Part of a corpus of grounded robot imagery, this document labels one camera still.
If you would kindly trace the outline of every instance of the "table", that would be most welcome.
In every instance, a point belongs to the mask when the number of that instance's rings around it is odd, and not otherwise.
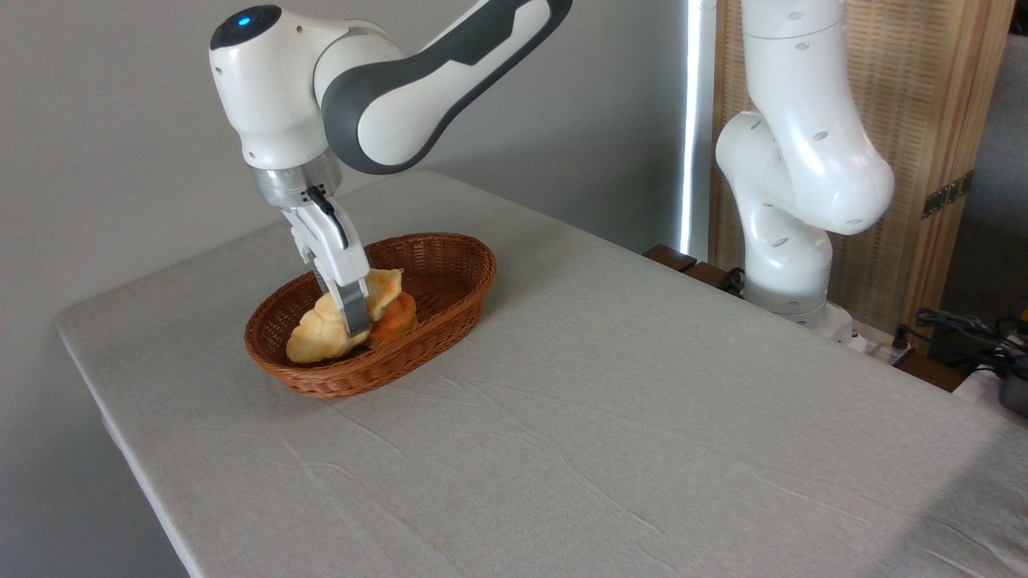
[[[57,321],[191,575],[1028,575],[1024,430],[433,173],[341,203],[498,258],[475,330],[383,388],[247,356],[304,272],[285,223]]]

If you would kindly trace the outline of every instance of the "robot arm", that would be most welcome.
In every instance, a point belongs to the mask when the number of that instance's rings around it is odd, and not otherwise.
[[[850,92],[845,8],[844,0],[742,0],[757,110],[730,120],[717,147],[742,219],[746,300],[843,342],[852,320],[840,322],[848,315],[827,302],[824,231],[868,229],[893,190]]]
[[[375,25],[320,21],[273,5],[215,31],[210,62],[229,122],[265,201],[292,225],[305,262],[351,334],[370,326],[367,258],[332,197],[341,158],[362,172],[409,169],[452,118],[535,49],[572,0],[481,0],[420,52]]]

